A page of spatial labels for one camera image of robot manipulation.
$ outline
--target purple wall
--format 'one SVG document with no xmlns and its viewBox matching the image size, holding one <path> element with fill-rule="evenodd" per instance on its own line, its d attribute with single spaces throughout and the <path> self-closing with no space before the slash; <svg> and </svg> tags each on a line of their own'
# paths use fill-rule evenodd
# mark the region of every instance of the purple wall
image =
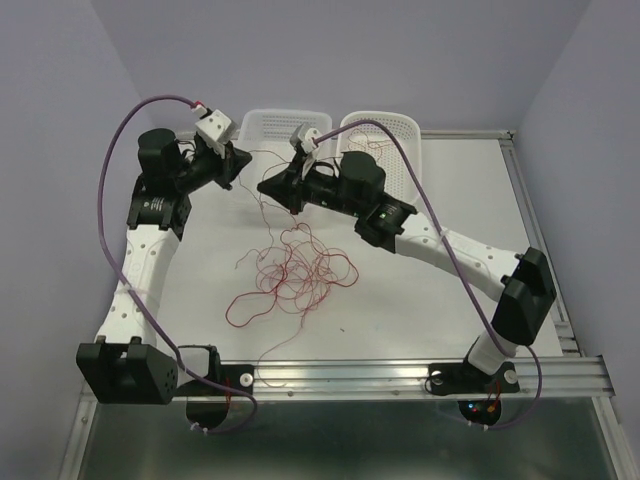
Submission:
<svg viewBox="0 0 640 480">
<path fill-rule="evenodd" d="M 115 287 L 97 238 L 101 157 L 138 96 L 84 0 L 3 2 L 0 64 L 0 478 L 52 479 L 78 404 L 77 344 Z M 109 178 L 117 250 L 136 133 Z"/>
<path fill-rule="evenodd" d="M 640 454 L 640 3 L 594 0 L 517 137 L 571 319 Z"/>
<path fill-rule="evenodd" d="M 336 122 L 379 109 L 455 129 L 517 126 L 589 3 L 92 1 L 143 97 L 180 92 L 238 121 L 261 107 Z"/>
</svg>

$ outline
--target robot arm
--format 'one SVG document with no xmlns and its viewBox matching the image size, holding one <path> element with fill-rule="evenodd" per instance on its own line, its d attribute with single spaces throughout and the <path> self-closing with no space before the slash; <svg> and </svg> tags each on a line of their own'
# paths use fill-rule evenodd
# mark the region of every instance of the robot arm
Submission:
<svg viewBox="0 0 640 480">
<path fill-rule="evenodd" d="M 258 184 L 258 191 L 292 214 L 312 203 L 351 215 L 357 218 L 356 233 L 374 247 L 457 274 L 432 222 L 412 205 L 384 192 L 385 172 L 370 155 L 345 152 L 339 166 L 314 163 L 313 146 L 309 148 L 304 142 L 309 128 L 296 130 L 291 138 L 296 150 L 293 160 L 283 171 Z M 320 167 L 333 172 L 323 173 Z M 512 357 L 518 345 L 533 344 L 556 298 L 545 255 L 533 248 L 524 255 L 496 249 L 446 229 L 444 235 L 469 282 L 498 302 L 491 325 L 502 350 Z M 505 359 L 484 332 L 467 354 L 462 376 L 486 384 Z"/>
<path fill-rule="evenodd" d="M 76 355 L 101 403 L 165 404 L 173 397 L 180 383 L 176 361 L 155 348 L 156 333 L 129 290 L 134 289 L 157 315 L 165 277 L 191 211 L 189 194 L 211 181 L 231 190 L 231 182 L 251 161 L 250 154 L 229 141 L 236 125 L 228 117 L 202 105 L 193 111 L 200 120 L 191 161 L 180 152 L 171 130 L 151 130 L 138 139 L 142 174 L 132 195 L 122 267 L 129 285 L 118 283 L 95 342 L 81 344 Z M 200 362 L 201 376 L 208 375 L 211 362 L 219 361 L 215 351 L 197 356 L 206 360 Z"/>
</svg>

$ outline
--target white tabletop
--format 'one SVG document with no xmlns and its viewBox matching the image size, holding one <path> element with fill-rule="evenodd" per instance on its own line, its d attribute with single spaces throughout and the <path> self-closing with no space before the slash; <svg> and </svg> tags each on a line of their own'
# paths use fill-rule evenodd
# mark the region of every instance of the white tabletop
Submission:
<svg viewBox="0 0 640 480">
<path fill-rule="evenodd" d="M 526 250 L 529 242 L 497 140 L 423 140 L 422 155 L 423 185 L 445 227 L 496 248 Z M 242 173 L 243 183 L 255 185 L 271 165 L 272 155 L 255 154 Z M 159 321 L 178 344 L 212 344 L 225 360 L 256 360 L 299 325 L 298 316 L 277 310 L 243 329 L 225 321 L 233 298 L 255 289 L 255 257 L 238 269 L 236 261 L 270 242 L 258 206 L 241 188 L 226 192 L 213 184 L 191 195 L 191 202 Z M 290 224 L 284 214 L 267 215 L 276 232 Z M 354 233 L 351 218 L 313 205 L 301 217 L 327 246 L 348 253 L 360 279 L 348 289 L 334 287 L 307 316 L 302 333 L 265 359 L 460 358 L 467 353 L 482 324 L 459 279 L 367 245 Z M 495 302 L 477 293 L 491 318 Z M 240 302 L 233 318 L 246 320 L 261 301 Z M 534 348 L 540 356 L 562 355 L 550 317 Z"/>
</svg>

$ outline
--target white basket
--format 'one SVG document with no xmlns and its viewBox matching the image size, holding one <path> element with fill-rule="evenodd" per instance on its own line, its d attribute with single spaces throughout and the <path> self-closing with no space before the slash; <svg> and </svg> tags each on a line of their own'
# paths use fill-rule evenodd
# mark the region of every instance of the white basket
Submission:
<svg viewBox="0 0 640 480">
<path fill-rule="evenodd" d="M 404 149 L 417 177 L 422 178 L 422 139 L 420 127 L 410 117 L 389 112 L 353 112 L 342 119 L 340 126 L 356 120 L 377 120 L 387 127 Z M 415 203 L 418 190 L 407 167 L 391 143 L 389 137 L 374 125 L 361 125 L 338 136 L 337 154 L 348 151 L 364 151 L 376 159 L 387 174 L 385 191 L 404 202 Z"/>
<path fill-rule="evenodd" d="M 310 123 L 322 134 L 331 131 L 331 117 L 326 113 L 306 110 L 251 110 L 242 120 L 238 141 L 289 143 L 293 131 L 304 122 Z"/>
<path fill-rule="evenodd" d="M 252 152 L 253 161 L 242 172 L 242 180 L 245 186 L 257 193 L 256 186 L 262 181 L 265 171 L 281 164 L 281 160 L 269 153 L 278 155 L 286 162 L 293 159 L 295 151 L 289 144 L 293 131 L 302 123 L 309 123 L 317 128 L 321 134 L 331 131 L 331 117 L 326 113 L 310 112 L 305 110 L 251 110 L 242 120 L 240 134 L 238 136 L 238 148 Z M 326 158 L 333 155 L 333 142 L 325 142 L 320 146 L 319 157 Z M 280 170 L 273 170 L 272 175 Z M 249 209 L 253 208 L 254 200 L 246 199 Z M 331 212 L 322 208 L 305 209 L 301 214 L 301 220 L 316 227 L 328 227 L 331 222 L 328 214 Z M 263 225 L 260 214 L 253 219 Z M 285 215 L 277 220 L 270 218 L 270 223 L 276 228 L 286 228 L 291 224 L 290 217 Z"/>
</svg>

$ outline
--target red string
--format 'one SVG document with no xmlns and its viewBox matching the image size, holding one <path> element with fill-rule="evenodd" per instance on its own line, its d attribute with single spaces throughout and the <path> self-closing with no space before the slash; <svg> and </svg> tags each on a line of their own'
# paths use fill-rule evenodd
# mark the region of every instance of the red string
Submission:
<svg viewBox="0 0 640 480">
<path fill-rule="evenodd" d="M 270 153 L 282 161 L 267 168 L 262 175 L 263 180 L 270 170 L 288 163 L 270 150 L 252 150 L 250 153 L 254 152 Z M 351 287 L 358 281 L 359 273 L 343 250 L 327 247 L 313 233 L 309 224 L 298 222 L 288 210 L 263 200 L 261 194 L 256 196 L 242 184 L 240 177 L 238 182 L 256 200 L 271 242 L 265 248 L 249 250 L 236 262 L 236 268 L 238 268 L 238 265 L 247 257 L 256 254 L 255 290 L 236 296 L 227 307 L 225 319 L 229 325 L 243 328 L 256 318 L 276 309 L 300 316 L 300 325 L 295 334 L 264 352 L 258 359 L 259 363 L 265 355 L 292 341 L 300 334 L 307 314 L 316 310 L 326 300 L 333 286 Z M 291 226 L 282 230 L 277 237 L 274 236 L 271 224 L 267 220 L 266 207 L 285 212 L 291 220 Z M 267 307 L 247 319 L 232 320 L 232 311 L 238 301 L 256 297 L 269 298 Z"/>
<path fill-rule="evenodd" d="M 492 409 L 495 409 L 498 406 L 498 402 L 500 401 L 500 394 L 502 393 L 500 391 L 500 382 L 496 382 L 497 387 L 498 387 L 498 393 L 496 395 L 496 400 L 493 402 L 493 405 L 491 405 Z"/>
<path fill-rule="evenodd" d="M 227 387 L 231 388 L 231 380 L 229 379 L 229 377 L 226 378 L 225 381 Z M 224 394 L 225 400 L 227 402 L 227 410 L 229 410 L 229 407 L 231 406 L 231 393 L 230 392 L 225 392 Z"/>
</svg>

